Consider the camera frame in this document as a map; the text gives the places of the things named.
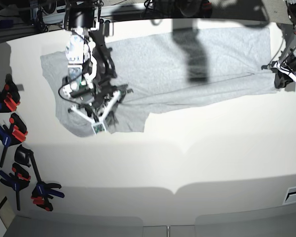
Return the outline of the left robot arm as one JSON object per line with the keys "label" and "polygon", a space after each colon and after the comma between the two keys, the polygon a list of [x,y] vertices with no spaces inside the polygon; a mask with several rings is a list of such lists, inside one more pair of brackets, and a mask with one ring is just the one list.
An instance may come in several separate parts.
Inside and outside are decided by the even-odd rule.
{"label": "left robot arm", "polygon": [[286,43],[284,51],[278,60],[271,60],[262,69],[268,69],[275,73],[274,86],[283,89],[287,85],[295,84],[296,93],[296,0],[285,1],[288,17],[293,25],[292,36]]}

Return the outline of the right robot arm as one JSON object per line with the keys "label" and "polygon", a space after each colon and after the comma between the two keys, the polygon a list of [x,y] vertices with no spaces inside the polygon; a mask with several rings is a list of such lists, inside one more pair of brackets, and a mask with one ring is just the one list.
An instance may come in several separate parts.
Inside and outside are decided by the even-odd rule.
{"label": "right robot arm", "polygon": [[71,36],[65,49],[68,74],[58,94],[72,103],[68,111],[89,122],[94,134],[108,131],[108,116],[133,91],[126,84],[111,85],[116,71],[102,33],[102,5],[100,0],[67,0],[62,24]]}

